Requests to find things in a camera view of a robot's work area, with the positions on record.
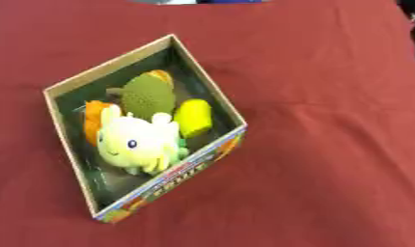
green knitted toy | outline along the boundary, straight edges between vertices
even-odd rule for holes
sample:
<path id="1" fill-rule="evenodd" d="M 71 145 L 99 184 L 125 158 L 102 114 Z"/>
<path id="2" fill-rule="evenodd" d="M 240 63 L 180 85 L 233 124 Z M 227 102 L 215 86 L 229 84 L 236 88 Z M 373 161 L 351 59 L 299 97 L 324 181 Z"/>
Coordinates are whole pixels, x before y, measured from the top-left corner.
<path id="1" fill-rule="evenodd" d="M 150 120 L 158 112 L 172 114 L 175 104 L 172 87 L 148 74 L 134 77 L 122 90 L 122 107 L 139 119 Z"/>

red tablecloth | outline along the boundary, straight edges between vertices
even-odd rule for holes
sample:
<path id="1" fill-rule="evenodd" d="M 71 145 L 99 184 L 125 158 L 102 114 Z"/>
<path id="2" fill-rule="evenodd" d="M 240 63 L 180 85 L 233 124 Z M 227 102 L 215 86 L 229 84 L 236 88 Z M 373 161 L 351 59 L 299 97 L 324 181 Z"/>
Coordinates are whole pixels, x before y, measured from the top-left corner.
<path id="1" fill-rule="evenodd" d="M 0 0 L 0 246 L 415 247 L 409 28 L 388 0 Z M 246 117 L 246 141 L 100 224 L 42 89 L 169 33 Z"/>

plush toy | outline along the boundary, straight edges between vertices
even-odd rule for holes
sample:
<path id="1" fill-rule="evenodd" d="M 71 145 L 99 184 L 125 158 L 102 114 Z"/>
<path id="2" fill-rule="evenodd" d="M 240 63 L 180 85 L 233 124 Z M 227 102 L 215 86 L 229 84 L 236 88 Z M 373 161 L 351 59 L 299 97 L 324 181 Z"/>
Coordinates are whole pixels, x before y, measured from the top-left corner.
<path id="1" fill-rule="evenodd" d="M 189 99 L 176 111 L 175 121 L 183 138 L 192 138 L 212 128 L 210 105 L 202 99 Z"/>
<path id="2" fill-rule="evenodd" d="M 97 145 L 97 132 L 101 128 L 101 111 L 110 105 L 99 100 L 86 102 L 83 130 L 86 140 L 94 147 Z"/>
<path id="3" fill-rule="evenodd" d="M 176 104 L 173 80 L 165 71 L 143 73 L 131 79 L 121 89 L 107 89 L 107 94 L 119 96 L 126 112 L 146 121 L 157 112 L 172 114 Z"/>
<path id="4" fill-rule="evenodd" d="M 111 165 L 136 175 L 140 169 L 157 174 L 188 155 L 180 147 L 179 125 L 166 113 L 156 113 L 152 123 L 122 116 L 121 108 L 112 105 L 102 110 L 102 128 L 97 135 L 99 154 Z"/>

plush toy eye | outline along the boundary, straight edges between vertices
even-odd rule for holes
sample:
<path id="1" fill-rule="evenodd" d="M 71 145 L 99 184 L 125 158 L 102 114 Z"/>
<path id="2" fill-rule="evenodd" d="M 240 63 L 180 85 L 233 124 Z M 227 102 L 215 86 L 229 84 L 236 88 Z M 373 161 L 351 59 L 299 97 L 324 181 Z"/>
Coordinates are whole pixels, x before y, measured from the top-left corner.
<path id="1" fill-rule="evenodd" d="M 128 147 L 129 147 L 130 149 L 134 149 L 135 147 L 137 147 L 137 142 L 136 142 L 135 140 L 130 140 L 130 141 L 128 142 Z"/>

open box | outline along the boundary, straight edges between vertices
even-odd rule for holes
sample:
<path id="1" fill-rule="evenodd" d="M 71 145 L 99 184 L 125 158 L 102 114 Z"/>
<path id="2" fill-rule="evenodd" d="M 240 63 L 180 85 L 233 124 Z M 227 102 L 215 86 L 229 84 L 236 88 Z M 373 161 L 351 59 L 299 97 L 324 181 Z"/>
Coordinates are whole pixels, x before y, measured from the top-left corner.
<path id="1" fill-rule="evenodd" d="M 104 100 L 107 88 L 164 69 L 175 81 L 177 106 L 203 98 L 212 107 L 212 130 L 188 140 L 190 155 L 163 173 L 133 176 L 103 161 L 82 131 L 85 101 Z M 175 35 L 168 35 L 43 91 L 57 133 L 93 217 L 116 223 L 227 155 L 247 124 Z"/>

